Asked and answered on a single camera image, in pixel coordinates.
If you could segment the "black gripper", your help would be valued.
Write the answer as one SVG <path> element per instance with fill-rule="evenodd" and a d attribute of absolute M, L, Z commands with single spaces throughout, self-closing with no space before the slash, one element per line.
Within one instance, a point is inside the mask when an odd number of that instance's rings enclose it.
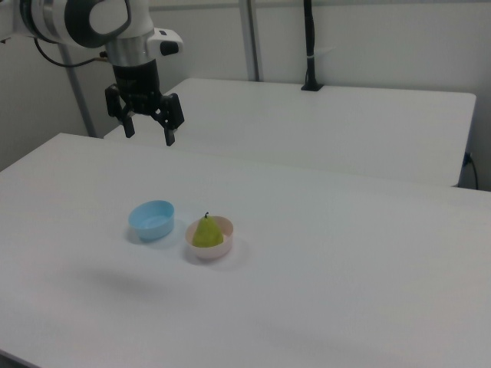
<path fill-rule="evenodd" d="M 105 89 L 107 113 L 123 127 L 126 138 L 135 134 L 130 112 L 150 115 L 163 128 L 167 146 L 175 143 L 175 131 L 185 121 L 179 96 L 161 95 L 155 60 L 133 67 L 113 66 L 116 84 Z"/>

